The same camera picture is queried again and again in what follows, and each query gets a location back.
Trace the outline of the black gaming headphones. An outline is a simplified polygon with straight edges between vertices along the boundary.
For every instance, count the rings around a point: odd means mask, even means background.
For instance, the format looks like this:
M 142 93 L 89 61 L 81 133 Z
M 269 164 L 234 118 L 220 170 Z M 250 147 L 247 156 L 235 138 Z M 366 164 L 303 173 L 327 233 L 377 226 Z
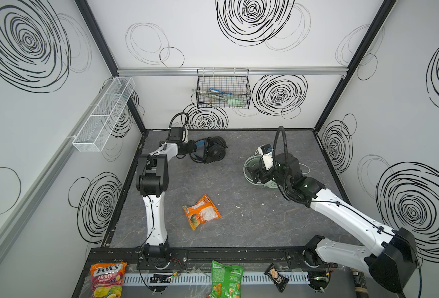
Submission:
M 223 160 L 228 148 L 226 141 L 220 136 L 200 139 L 194 141 L 194 144 L 196 151 L 190 153 L 189 156 L 192 161 L 200 164 L 209 164 Z

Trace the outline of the mint green headphones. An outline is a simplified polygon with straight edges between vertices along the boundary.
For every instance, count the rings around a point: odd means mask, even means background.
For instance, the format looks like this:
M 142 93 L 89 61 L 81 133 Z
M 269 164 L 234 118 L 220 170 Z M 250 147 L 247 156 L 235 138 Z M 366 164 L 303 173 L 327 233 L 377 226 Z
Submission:
M 279 183 L 284 182 L 286 176 L 295 177 L 310 173 L 310 167 L 300 163 L 292 154 L 288 154 L 286 164 L 285 154 L 279 153 L 273 159 L 273 151 L 270 144 L 262 145 L 246 160 L 243 174 L 248 182 L 256 186 L 278 189 Z

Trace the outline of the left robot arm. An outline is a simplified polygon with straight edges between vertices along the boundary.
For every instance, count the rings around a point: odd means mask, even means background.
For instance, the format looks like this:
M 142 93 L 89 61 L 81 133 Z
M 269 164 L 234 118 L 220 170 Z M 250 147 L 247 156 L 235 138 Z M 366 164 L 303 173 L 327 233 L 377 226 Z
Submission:
M 137 159 L 136 188 L 145 205 L 147 218 L 147 237 L 141 244 L 139 260 L 150 261 L 157 269 L 166 269 L 170 265 L 164 199 L 169 187 L 169 161 L 188 146 L 188 121 L 185 112 L 174 115 L 167 138 L 157 149 Z

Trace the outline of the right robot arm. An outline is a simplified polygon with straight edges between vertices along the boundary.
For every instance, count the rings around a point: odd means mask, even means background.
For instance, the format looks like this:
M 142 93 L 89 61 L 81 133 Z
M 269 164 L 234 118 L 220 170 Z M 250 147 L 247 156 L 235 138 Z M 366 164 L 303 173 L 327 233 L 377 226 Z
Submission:
M 403 298 L 404 288 L 421 271 L 414 235 L 378 222 L 336 196 L 320 181 L 303 174 L 288 151 L 286 130 L 279 126 L 273 144 L 257 149 L 259 165 L 251 171 L 258 179 L 273 181 L 283 198 L 312 209 L 342 227 L 361 244 L 349 245 L 314 236 L 303 250 L 308 266 L 338 263 L 368 274 L 384 289 Z

